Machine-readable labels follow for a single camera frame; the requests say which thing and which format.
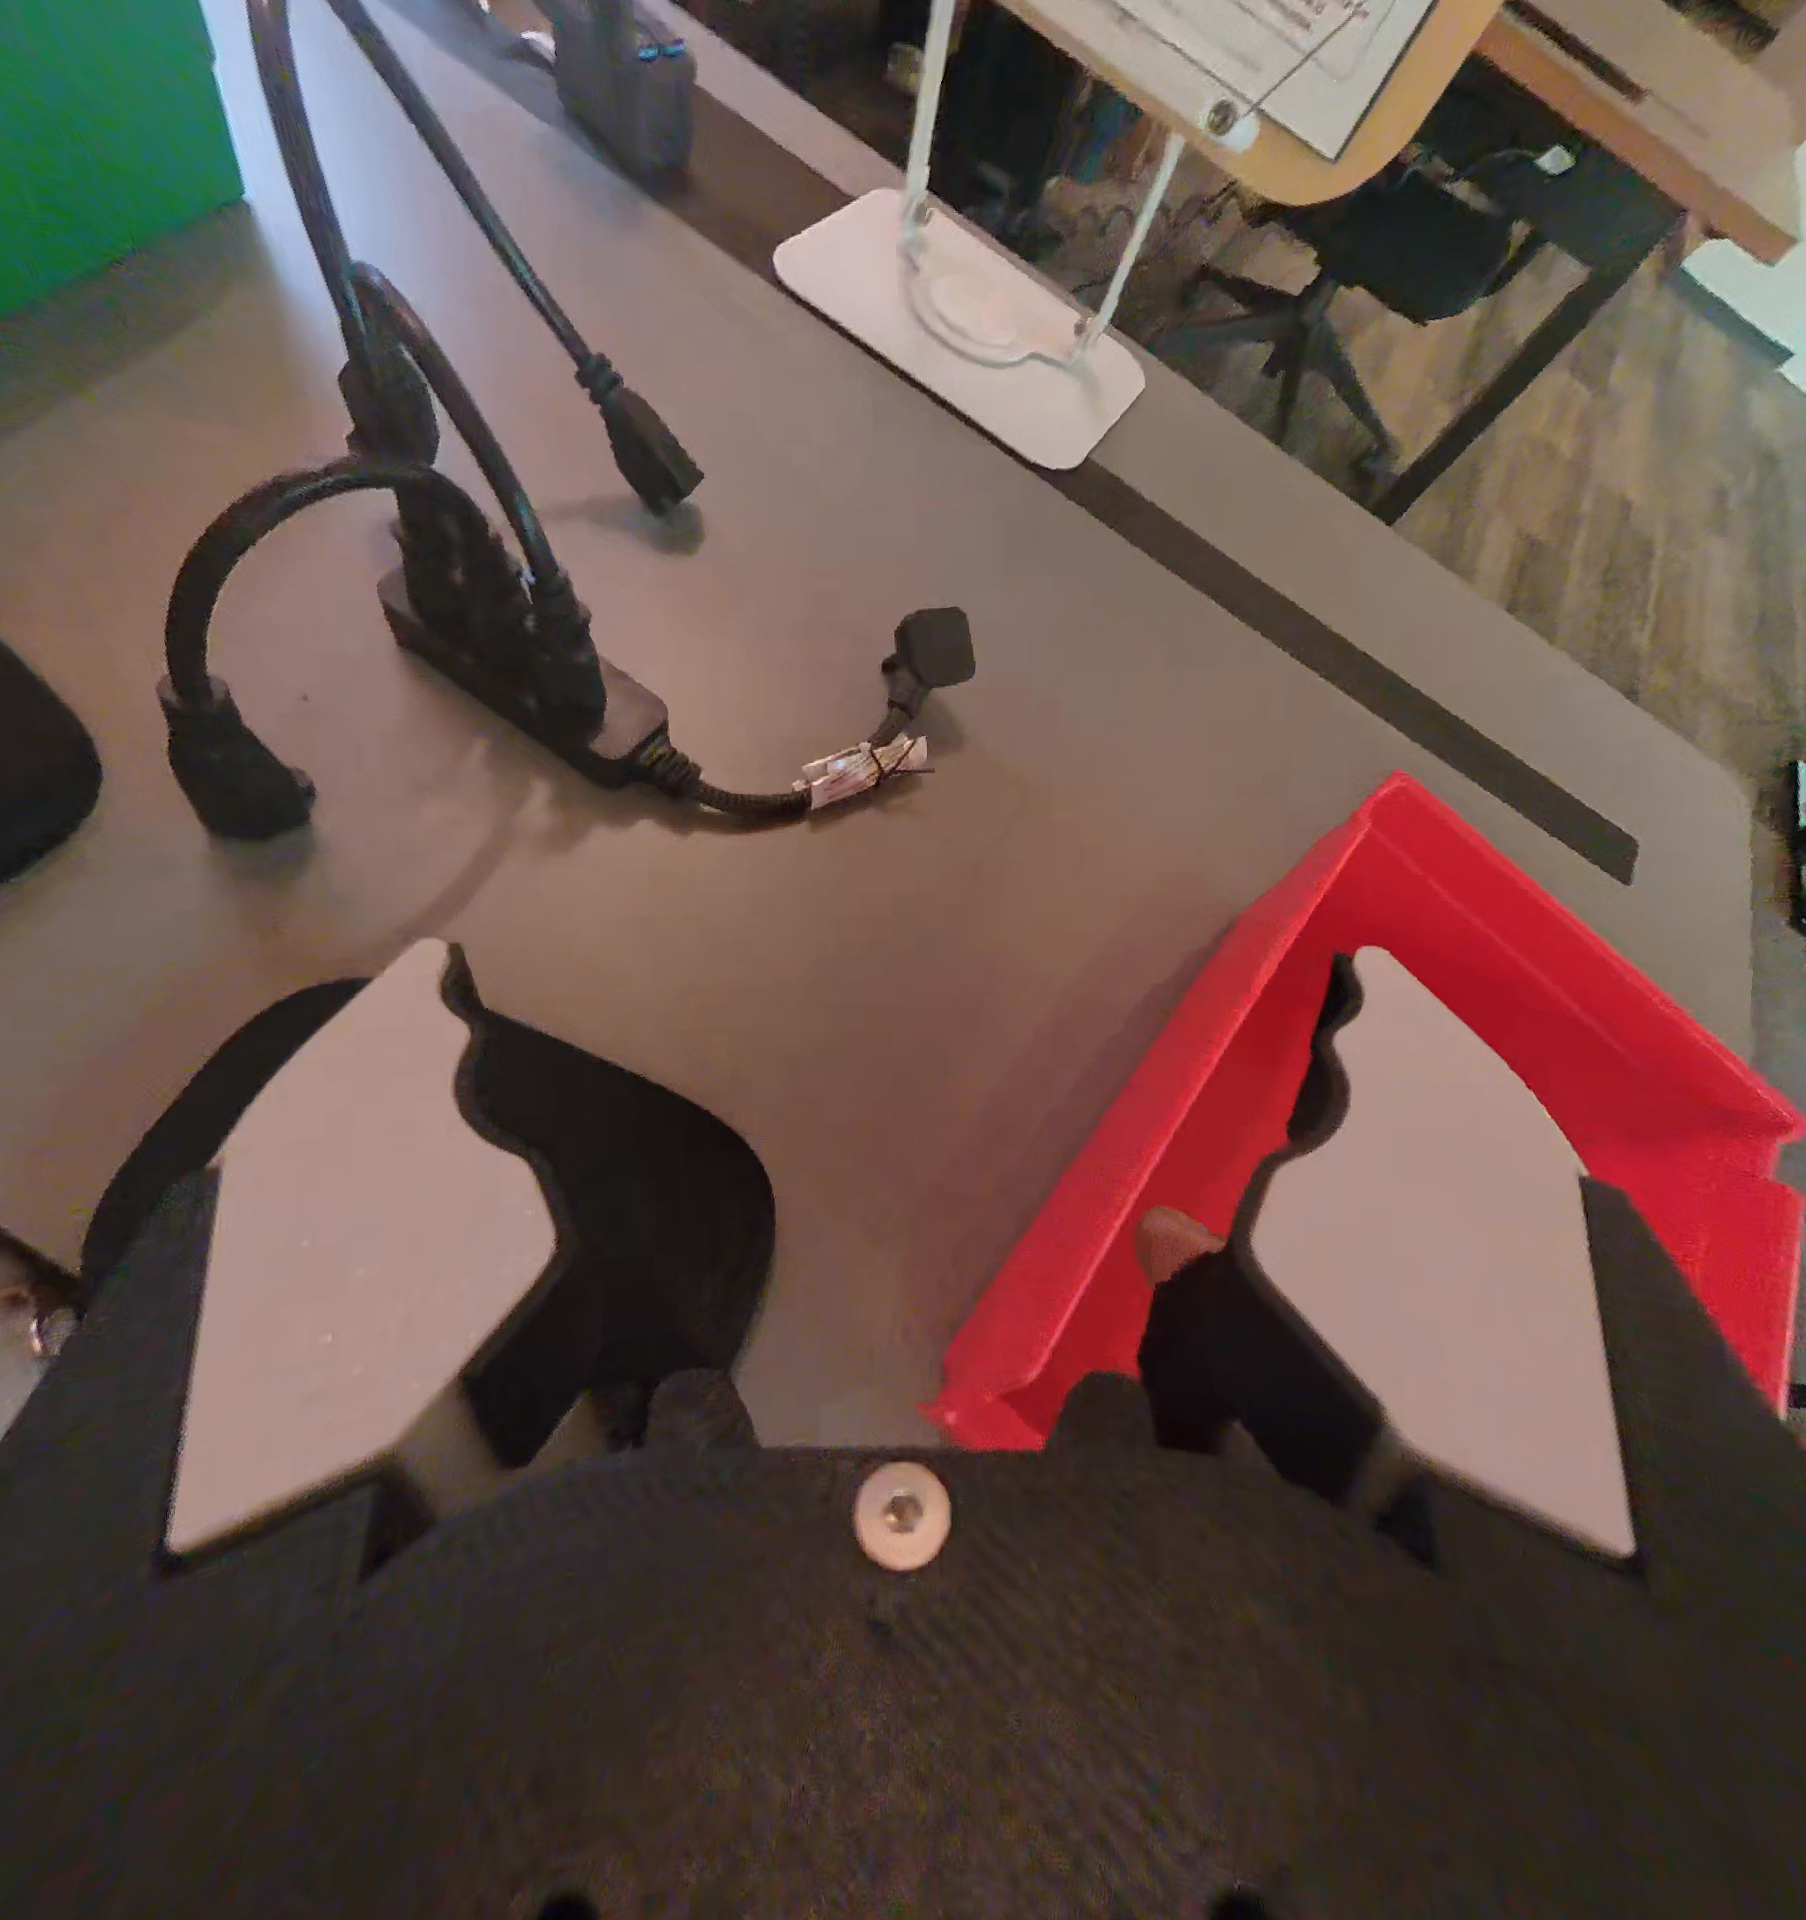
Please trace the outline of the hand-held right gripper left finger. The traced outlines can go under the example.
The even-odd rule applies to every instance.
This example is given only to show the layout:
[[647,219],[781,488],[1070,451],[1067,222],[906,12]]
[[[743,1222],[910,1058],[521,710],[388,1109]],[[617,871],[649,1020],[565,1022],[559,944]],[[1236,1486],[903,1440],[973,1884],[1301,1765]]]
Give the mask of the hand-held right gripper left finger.
[[486,1016],[413,942],[220,1145],[167,1547],[207,1556],[351,1486],[427,1523],[517,1479],[463,1390],[558,1276],[565,1204],[477,1102]]

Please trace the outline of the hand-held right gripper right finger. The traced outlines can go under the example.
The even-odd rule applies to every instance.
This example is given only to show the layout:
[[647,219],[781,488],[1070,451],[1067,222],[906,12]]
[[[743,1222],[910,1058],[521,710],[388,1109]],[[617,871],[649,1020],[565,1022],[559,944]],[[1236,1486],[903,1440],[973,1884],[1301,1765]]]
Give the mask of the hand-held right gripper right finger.
[[1387,949],[1336,954],[1324,1109],[1243,1192],[1238,1246],[1420,1467],[1606,1560],[1634,1554],[1586,1165]]

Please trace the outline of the black power strip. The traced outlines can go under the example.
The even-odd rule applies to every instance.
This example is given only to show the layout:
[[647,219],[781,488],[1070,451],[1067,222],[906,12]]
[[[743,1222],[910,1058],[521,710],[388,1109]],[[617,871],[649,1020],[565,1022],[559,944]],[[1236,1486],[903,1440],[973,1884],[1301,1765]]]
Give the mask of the black power strip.
[[809,759],[785,788],[746,792],[710,783],[674,742],[665,702],[596,653],[567,577],[542,589],[503,564],[496,579],[424,573],[413,589],[393,568],[379,599],[399,650],[587,783],[639,787],[748,828],[791,824],[924,774],[930,748],[918,718],[932,695],[969,683],[977,664],[962,609],[904,613],[881,662],[886,710],[867,738]]

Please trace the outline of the red plastic bin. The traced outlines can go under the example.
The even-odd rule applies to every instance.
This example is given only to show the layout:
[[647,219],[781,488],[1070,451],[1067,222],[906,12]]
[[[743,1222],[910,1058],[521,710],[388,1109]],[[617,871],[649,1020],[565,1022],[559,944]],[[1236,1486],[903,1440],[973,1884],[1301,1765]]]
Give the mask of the red plastic bin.
[[1379,947],[1540,1097],[1620,1187],[1757,1391],[1787,1409],[1806,1201],[1778,1176],[1806,1117],[1406,774],[1238,915],[996,1270],[926,1418],[1032,1451],[1090,1374],[1136,1374],[1139,1212],[1230,1226],[1285,1136],[1332,958]]

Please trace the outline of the black office chair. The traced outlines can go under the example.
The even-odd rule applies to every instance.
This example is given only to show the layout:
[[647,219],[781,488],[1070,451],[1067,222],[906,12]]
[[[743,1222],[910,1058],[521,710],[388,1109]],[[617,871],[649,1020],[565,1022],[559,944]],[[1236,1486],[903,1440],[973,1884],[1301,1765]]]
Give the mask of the black office chair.
[[1310,280],[1301,291],[1279,291],[1200,267],[1181,287],[1159,348],[1180,356],[1263,345],[1263,372],[1278,383],[1279,447],[1292,441],[1305,379],[1321,374],[1367,439],[1356,475],[1373,498],[1394,475],[1396,441],[1337,340],[1332,303],[1354,290],[1426,326],[1491,297],[1538,252],[1538,243],[1514,237],[1520,219],[1491,198],[1491,179],[1538,163],[1540,147],[1499,147],[1454,168],[1416,156],[1337,201],[1288,209],[1290,227],[1314,255]]

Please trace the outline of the green plastic bin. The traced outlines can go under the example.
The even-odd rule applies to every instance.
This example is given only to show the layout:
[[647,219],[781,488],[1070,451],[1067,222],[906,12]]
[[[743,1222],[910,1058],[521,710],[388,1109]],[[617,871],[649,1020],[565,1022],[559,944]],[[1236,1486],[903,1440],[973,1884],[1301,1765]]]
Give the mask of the green plastic bin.
[[0,2],[0,320],[243,198],[195,2]]

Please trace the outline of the wooden desk black legs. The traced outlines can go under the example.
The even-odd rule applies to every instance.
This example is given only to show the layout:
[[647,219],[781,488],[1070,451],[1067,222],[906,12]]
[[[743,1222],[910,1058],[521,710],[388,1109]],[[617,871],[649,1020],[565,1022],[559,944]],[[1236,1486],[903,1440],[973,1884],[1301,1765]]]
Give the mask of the wooden desk black legs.
[[1398,522],[1652,259],[1730,242],[1759,267],[1802,237],[1787,97],[1665,4],[1502,4],[1418,127],[1579,280],[1482,391],[1381,488]]

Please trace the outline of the black charger case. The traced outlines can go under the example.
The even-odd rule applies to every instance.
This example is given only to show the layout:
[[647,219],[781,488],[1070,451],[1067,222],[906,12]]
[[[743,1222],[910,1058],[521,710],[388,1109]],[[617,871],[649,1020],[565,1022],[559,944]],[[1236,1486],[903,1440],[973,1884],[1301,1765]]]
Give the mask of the black charger case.
[[697,60],[639,2],[548,2],[554,77],[567,119],[624,173],[677,179],[694,145]]

